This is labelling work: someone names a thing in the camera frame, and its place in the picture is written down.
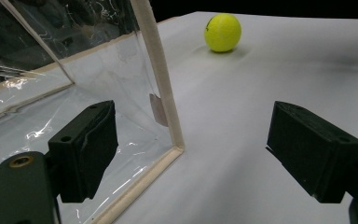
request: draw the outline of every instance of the white tabletop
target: white tabletop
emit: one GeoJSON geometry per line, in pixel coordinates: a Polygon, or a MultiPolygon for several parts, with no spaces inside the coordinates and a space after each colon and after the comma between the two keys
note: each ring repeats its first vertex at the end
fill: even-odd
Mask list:
{"type": "Polygon", "coordinates": [[[275,101],[358,138],[358,20],[236,15],[241,42],[217,54],[215,14],[158,26],[186,152],[116,223],[350,223],[349,194],[318,203],[265,146],[275,101]]]}

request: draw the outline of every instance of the tennis ball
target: tennis ball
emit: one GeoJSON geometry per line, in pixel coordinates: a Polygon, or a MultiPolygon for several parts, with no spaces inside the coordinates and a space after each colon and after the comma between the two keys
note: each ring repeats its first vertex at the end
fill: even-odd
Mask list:
{"type": "Polygon", "coordinates": [[[241,38],[241,24],[229,13],[213,16],[205,27],[204,38],[208,47],[216,52],[234,49],[241,38]]]}

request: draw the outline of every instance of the clear plastic sheet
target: clear plastic sheet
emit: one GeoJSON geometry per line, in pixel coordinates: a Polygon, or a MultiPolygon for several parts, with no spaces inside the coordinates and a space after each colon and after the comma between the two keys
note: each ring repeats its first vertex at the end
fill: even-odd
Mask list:
{"type": "MultiPolygon", "coordinates": [[[[83,203],[58,199],[63,223],[91,223],[172,148],[168,128],[154,118],[150,95],[159,96],[158,88],[130,1],[15,0],[1,4],[25,30],[34,32],[30,33],[42,46],[40,51],[47,49],[44,55],[51,63],[43,65],[38,75],[48,77],[63,68],[62,75],[75,84],[6,111],[0,118],[0,162],[24,151],[48,152],[48,140],[87,106],[115,102],[119,146],[97,194],[83,203]]],[[[7,68],[15,71],[13,66],[7,68]]]]}
{"type": "Polygon", "coordinates": [[[0,116],[70,84],[59,65],[0,4],[0,116]]]}

